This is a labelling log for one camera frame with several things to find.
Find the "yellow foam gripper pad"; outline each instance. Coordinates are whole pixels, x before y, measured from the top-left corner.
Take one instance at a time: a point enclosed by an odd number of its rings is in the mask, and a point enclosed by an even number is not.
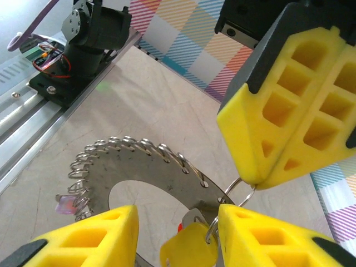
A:
[[[212,267],[217,261],[217,241],[212,236],[205,241],[208,226],[192,223],[161,247],[161,266]]]
[[[217,123],[241,178],[259,190],[350,157],[356,47],[335,27],[289,36],[258,93],[243,84]]]
[[[332,239],[235,205],[220,205],[218,229],[225,267],[356,266]]]
[[[137,207],[119,207],[39,236],[48,244],[25,267],[133,267],[138,236]]]

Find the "metal hole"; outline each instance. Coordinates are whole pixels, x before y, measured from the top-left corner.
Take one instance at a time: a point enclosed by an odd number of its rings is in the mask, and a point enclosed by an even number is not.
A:
[[[227,33],[228,36],[230,36],[230,37],[234,37],[234,36],[236,35],[235,30],[234,30],[234,29],[231,29],[231,28],[229,28],[229,29],[226,31],[226,33]]]
[[[200,182],[200,185],[204,188],[208,188],[209,187],[209,184],[207,183],[207,181],[201,181]]]

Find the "red wire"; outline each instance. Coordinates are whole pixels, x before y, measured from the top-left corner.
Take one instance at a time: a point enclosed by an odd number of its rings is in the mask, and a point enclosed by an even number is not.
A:
[[[72,69],[72,64],[70,63],[69,59],[60,51],[58,50],[56,47],[52,47],[52,46],[49,46],[49,45],[41,45],[41,47],[48,47],[52,50],[55,50],[55,51],[58,51],[61,53],[61,59],[65,59],[65,61],[67,61],[68,63],[68,72],[71,71]],[[40,71],[41,73],[44,73],[44,74],[47,74],[53,78],[71,78],[72,76],[71,75],[54,75],[54,74],[51,74],[51,73],[48,73],[48,72],[45,72],[43,69],[41,69],[36,63],[35,61],[32,62],[32,65],[34,66],[34,68],[38,71]]]

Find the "screw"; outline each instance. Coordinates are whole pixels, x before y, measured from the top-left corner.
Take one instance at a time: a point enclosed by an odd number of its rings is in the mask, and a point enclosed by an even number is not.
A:
[[[13,97],[13,98],[16,98],[16,99],[19,99],[20,97],[21,97],[21,95],[19,94],[19,93],[12,93],[11,94],[11,96]]]
[[[50,95],[55,95],[55,94],[57,93],[57,90],[56,90],[56,88],[53,87],[53,86],[48,86],[47,92],[48,92]]]
[[[226,33],[227,33],[228,36],[230,36],[230,37],[234,37],[234,36],[236,35],[236,32],[235,32],[233,29],[231,29],[231,28],[229,28],[229,29],[226,31]]]

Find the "wire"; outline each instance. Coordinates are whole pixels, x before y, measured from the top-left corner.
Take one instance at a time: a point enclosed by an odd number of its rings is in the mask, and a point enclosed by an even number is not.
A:
[[[41,65],[46,65],[47,63],[49,63],[49,62],[51,62],[53,59],[55,59],[57,56],[59,56],[59,55],[61,55],[61,54],[63,54],[62,52],[58,52],[55,56],[53,56],[52,57],[52,55],[54,54],[54,52],[55,51],[58,51],[58,50],[56,50],[55,49],[55,47],[53,47],[53,46],[47,46],[47,45],[42,45],[42,44],[39,44],[38,45],[39,46],[39,48],[44,52],[44,54],[42,54],[42,58],[46,58],[46,60],[41,64]]]
[[[50,0],[47,5],[40,11],[37,17],[33,20],[33,22],[28,26],[24,33],[18,32],[15,37],[12,38],[10,43],[7,46],[7,50],[10,52],[15,51],[20,48],[20,46],[30,37],[41,37],[40,35],[33,34],[33,31],[37,28],[37,26],[43,21],[46,15],[51,11],[51,9],[58,3],[59,0]]]
[[[63,54],[63,52],[61,52],[61,51],[60,51],[59,49],[57,49],[56,47],[49,46],[49,45],[47,45],[47,44],[46,44],[46,45],[45,45],[45,44],[44,44],[44,45],[41,44],[41,47],[43,47],[43,48],[47,47],[47,48],[52,49],[52,53],[53,53],[53,51],[58,51],[58,52],[60,52],[60,53],[61,53],[61,59],[60,59],[60,60],[64,59],[64,60],[67,62],[67,64],[68,64],[68,72],[71,71],[71,69],[72,69],[72,64],[70,63],[69,59]],[[46,75],[49,75],[49,76],[52,77],[52,78],[71,78],[71,77],[72,77],[71,75],[55,75],[55,74],[46,72],[45,69],[47,69],[47,68],[49,67],[49,64],[46,64],[43,68],[40,68],[40,66],[37,65],[35,61],[33,61],[33,62],[32,62],[32,65],[33,65],[34,68],[35,68],[36,70],[38,70],[39,72],[41,72],[41,73],[43,73],[43,74],[46,74]]]
[[[45,42],[48,42],[48,40],[49,40],[49,41],[54,41],[56,43],[59,43],[62,46],[66,46],[66,43],[63,43],[62,41],[60,41],[58,39],[55,39],[53,37],[42,35],[42,34],[33,34],[33,35],[34,35],[34,37],[38,37],[39,36],[39,39],[41,38],[41,39],[45,40]]]
[[[104,58],[102,59],[103,62],[105,63],[110,63],[111,61],[113,61],[117,55],[118,55],[118,51],[116,50],[116,53],[112,56],[111,54],[114,52],[115,50],[109,50],[107,51],[107,53],[105,54]]]

